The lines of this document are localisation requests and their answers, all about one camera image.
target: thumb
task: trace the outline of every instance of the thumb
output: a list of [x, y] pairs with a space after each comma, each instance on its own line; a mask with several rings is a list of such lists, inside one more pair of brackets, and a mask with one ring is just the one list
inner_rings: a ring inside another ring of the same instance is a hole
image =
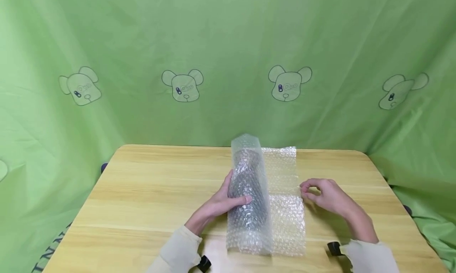
[[243, 206], [249, 204], [252, 201], [252, 196], [243, 196], [239, 198], [228, 199], [228, 204], [230, 209], [233, 209], [235, 206]]
[[312, 194], [312, 193], [309, 193], [309, 192], [306, 192], [306, 193], [303, 193], [304, 197], [306, 197], [307, 199], [311, 200], [312, 202], [318, 204], [318, 202], [320, 201], [320, 196], [317, 196], [315, 194]]

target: wrapped object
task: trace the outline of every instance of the wrapped object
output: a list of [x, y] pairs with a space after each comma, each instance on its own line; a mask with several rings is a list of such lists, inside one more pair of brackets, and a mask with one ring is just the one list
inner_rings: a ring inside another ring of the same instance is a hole
[[227, 249], [251, 254], [302, 256], [304, 204], [297, 187], [296, 148], [261, 148], [243, 135], [231, 143], [233, 177], [229, 197], [252, 202], [228, 212]]
[[227, 248], [267, 255], [272, 253], [273, 236], [263, 153], [256, 137], [243, 135], [231, 142], [233, 177], [230, 198], [245, 195], [252, 202], [228, 212]]

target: bear ear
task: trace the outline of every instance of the bear ear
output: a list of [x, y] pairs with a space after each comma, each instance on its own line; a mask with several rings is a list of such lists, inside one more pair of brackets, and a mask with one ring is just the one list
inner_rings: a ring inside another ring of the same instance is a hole
[[174, 77], [176, 77], [176, 74], [169, 70], [166, 70], [165, 72], [163, 72], [161, 80], [165, 85], [172, 86], [171, 81]]
[[98, 82], [98, 76], [90, 67], [81, 67], [79, 73], [86, 75], [93, 83]]
[[277, 77], [283, 73], [285, 73], [285, 70], [282, 68], [282, 66], [276, 65], [271, 68], [271, 71], [269, 71], [269, 80], [275, 83], [277, 81]]
[[421, 73], [415, 79], [415, 84], [412, 86], [412, 90], [418, 90], [424, 88], [429, 83], [429, 76], [426, 73]]
[[405, 77], [404, 75], [397, 74], [394, 75], [393, 77], [389, 78], [384, 84], [383, 84], [383, 89], [387, 92], [389, 92], [391, 89], [393, 89], [394, 86], [399, 84], [400, 82], [404, 82]]
[[301, 75], [301, 84], [307, 83], [312, 77], [312, 69], [304, 67], [298, 71]]
[[58, 83], [60, 84], [60, 89], [62, 89], [62, 92], [64, 94], [69, 95], [70, 90], [68, 89], [67, 80], [68, 80], [68, 78], [65, 76], [58, 77]]
[[195, 79], [197, 85], [201, 85], [203, 81], [202, 73], [197, 69], [193, 69], [192, 71], [188, 72], [189, 76], [192, 76]]

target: right hand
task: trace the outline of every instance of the right hand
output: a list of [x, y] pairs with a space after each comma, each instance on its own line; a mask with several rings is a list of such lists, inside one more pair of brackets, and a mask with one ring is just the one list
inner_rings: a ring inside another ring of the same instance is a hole
[[[362, 210], [334, 180], [314, 178], [302, 182], [299, 186], [303, 198], [307, 198], [317, 204], [317, 206], [340, 215], [343, 218], [348, 218], [348, 215], [354, 211]], [[318, 188], [321, 193], [316, 195], [309, 192], [309, 189], [312, 187]]]

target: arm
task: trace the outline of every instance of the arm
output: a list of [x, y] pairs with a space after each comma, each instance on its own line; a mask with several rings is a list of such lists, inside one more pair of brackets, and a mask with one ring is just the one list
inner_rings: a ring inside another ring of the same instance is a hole
[[228, 198], [232, 175], [233, 171], [230, 171], [220, 189], [193, 213], [184, 226], [173, 233], [147, 273], [188, 273], [200, 263], [197, 251], [204, 228], [217, 216], [252, 201], [250, 196]]
[[[320, 189], [320, 194], [309, 191], [312, 187]], [[345, 250], [353, 273], [399, 273], [393, 253], [379, 242], [372, 219], [334, 180], [309, 179], [300, 188], [304, 198], [347, 222], [352, 240]]]

